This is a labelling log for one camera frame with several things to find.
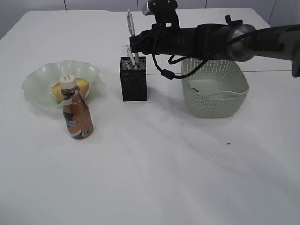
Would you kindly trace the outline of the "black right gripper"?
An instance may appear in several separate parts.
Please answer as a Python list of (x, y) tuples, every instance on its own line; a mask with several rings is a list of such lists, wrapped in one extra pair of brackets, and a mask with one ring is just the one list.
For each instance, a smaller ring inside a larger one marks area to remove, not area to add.
[(153, 24), (149, 33), (141, 32), (139, 35), (132, 36), (129, 38), (129, 43), (132, 53), (142, 53), (145, 49), (146, 55), (155, 53), (196, 57), (195, 37), (196, 28), (161, 29)]

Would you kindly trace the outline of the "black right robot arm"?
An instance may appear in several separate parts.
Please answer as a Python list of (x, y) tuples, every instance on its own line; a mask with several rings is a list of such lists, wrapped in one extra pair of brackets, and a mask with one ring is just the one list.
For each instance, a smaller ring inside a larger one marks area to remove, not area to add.
[(300, 26), (287, 25), (257, 30), (241, 20), (227, 24), (202, 24), (194, 28), (162, 27), (154, 24), (131, 37), (133, 53), (169, 55), (169, 64), (186, 58), (200, 59), (200, 69), (209, 60), (246, 62), (254, 56), (289, 60), (292, 76), (300, 76)]

